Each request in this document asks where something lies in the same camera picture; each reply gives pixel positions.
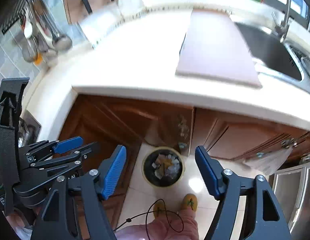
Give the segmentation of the person left hand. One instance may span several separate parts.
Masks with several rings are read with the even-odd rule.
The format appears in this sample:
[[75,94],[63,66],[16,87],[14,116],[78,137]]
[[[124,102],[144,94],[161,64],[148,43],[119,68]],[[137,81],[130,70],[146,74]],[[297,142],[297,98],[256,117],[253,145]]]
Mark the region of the person left hand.
[[26,226],[23,218],[16,211],[5,217],[14,230],[16,228],[24,228]]

